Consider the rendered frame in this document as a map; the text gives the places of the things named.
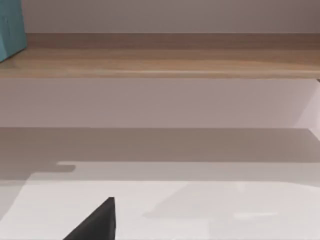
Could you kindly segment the wooden shelf board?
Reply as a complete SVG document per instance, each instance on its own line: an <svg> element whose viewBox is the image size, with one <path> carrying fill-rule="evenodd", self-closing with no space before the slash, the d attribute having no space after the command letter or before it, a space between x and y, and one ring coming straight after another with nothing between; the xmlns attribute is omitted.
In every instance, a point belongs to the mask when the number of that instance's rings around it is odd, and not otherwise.
<svg viewBox="0 0 320 240"><path fill-rule="evenodd" d="M320 79L320 33L29 33L0 78Z"/></svg>

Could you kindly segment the teal box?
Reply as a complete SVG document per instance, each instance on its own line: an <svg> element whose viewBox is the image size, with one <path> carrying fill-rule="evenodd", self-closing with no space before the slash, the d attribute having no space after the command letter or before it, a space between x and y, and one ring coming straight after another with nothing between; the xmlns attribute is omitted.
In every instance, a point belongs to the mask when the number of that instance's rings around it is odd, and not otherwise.
<svg viewBox="0 0 320 240"><path fill-rule="evenodd" d="M27 47L21 0L0 0L0 63Z"/></svg>

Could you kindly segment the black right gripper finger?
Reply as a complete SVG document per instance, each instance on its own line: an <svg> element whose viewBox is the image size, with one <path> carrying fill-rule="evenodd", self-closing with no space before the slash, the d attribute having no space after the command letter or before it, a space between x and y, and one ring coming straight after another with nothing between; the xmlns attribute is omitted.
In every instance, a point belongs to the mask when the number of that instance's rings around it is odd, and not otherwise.
<svg viewBox="0 0 320 240"><path fill-rule="evenodd" d="M62 240L116 240L116 201L108 197Z"/></svg>

